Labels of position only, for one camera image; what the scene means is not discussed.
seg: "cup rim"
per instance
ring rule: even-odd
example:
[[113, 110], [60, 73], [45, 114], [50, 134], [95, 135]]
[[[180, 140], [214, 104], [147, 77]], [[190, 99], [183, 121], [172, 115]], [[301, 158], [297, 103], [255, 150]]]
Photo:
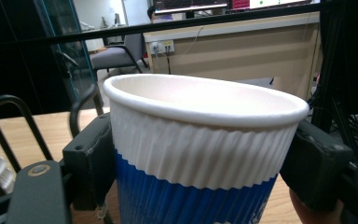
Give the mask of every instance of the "cup rim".
[[[224, 84], [228, 87], [238, 88], [251, 88], [259, 91], [272, 92], [275, 95], [279, 95], [282, 98], [295, 103], [296, 108], [284, 113], [275, 113], [267, 115], [240, 115], [240, 114], [224, 114], [224, 113], [205, 113], [205, 111], [188, 110], [183, 109], [181, 106], [168, 104], [158, 100], [152, 100], [145, 97], [140, 97], [131, 93], [124, 92], [116, 87], [114, 83], [126, 78], [137, 77], [161, 77], [161, 78], [181, 78], [188, 80], [197, 80], [202, 82], [208, 82], [212, 84]], [[264, 128], [272, 126], [282, 126], [297, 123], [304, 119], [309, 112], [309, 105], [297, 96], [291, 95], [286, 92], [271, 90], [254, 85], [236, 83], [232, 81], [211, 79], [205, 77], [189, 77], [179, 75], [164, 75], [164, 74], [131, 74], [121, 75], [117, 77], [108, 78], [103, 84], [104, 93], [108, 96], [110, 101], [114, 101], [120, 105], [135, 109], [140, 112], [144, 112], [149, 115], [163, 117], [165, 119], [181, 120], [189, 123], [198, 123], [215, 126], [226, 127], [253, 127]]]

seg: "power outlet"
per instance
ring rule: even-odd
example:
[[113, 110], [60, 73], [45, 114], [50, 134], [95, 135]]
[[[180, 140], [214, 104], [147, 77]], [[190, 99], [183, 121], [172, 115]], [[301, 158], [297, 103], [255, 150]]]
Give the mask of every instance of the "power outlet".
[[162, 40], [150, 43], [150, 51], [152, 54], [174, 52], [173, 40]]

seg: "table surface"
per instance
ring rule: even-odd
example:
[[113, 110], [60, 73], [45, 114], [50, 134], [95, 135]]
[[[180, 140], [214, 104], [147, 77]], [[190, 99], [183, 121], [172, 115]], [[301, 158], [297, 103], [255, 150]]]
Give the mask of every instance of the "table surface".
[[[79, 117], [79, 126], [82, 130], [97, 117], [97, 113], [93, 109], [83, 110]], [[34, 120], [54, 160], [61, 160], [62, 149], [72, 140], [69, 130], [69, 113], [38, 115], [34, 116]], [[0, 119], [0, 127], [22, 167], [43, 160], [43, 155], [24, 118]], [[2, 150], [0, 153], [2, 157], [5, 157]], [[108, 204], [110, 204], [110, 210], [113, 210], [111, 212], [113, 220], [119, 223], [116, 188], [112, 188], [109, 194]], [[95, 212], [73, 211], [73, 218], [75, 223], [102, 223], [96, 220]], [[260, 223], [301, 223], [290, 200], [289, 188], [280, 176], [271, 192]]]

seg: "gray chair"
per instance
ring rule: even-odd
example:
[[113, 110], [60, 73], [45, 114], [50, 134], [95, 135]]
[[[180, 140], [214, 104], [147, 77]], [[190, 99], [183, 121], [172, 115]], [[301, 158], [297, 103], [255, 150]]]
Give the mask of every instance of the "gray chair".
[[142, 60], [145, 67], [147, 64], [144, 60], [145, 41], [142, 34], [126, 35], [124, 38], [124, 45], [106, 46], [107, 49], [91, 55], [91, 62], [94, 73], [100, 69], [107, 69], [116, 67], [136, 66], [139, 73], [142, 73], [138, 65], [138, 61]]

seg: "ribbed cup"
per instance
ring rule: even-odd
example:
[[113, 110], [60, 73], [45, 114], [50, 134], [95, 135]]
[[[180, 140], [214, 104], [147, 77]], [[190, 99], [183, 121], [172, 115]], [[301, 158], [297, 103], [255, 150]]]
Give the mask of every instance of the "ribbed cup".
[[257, 223], [308, 105], [198, 77], [128, 75], [110, 98], [122, 223]]

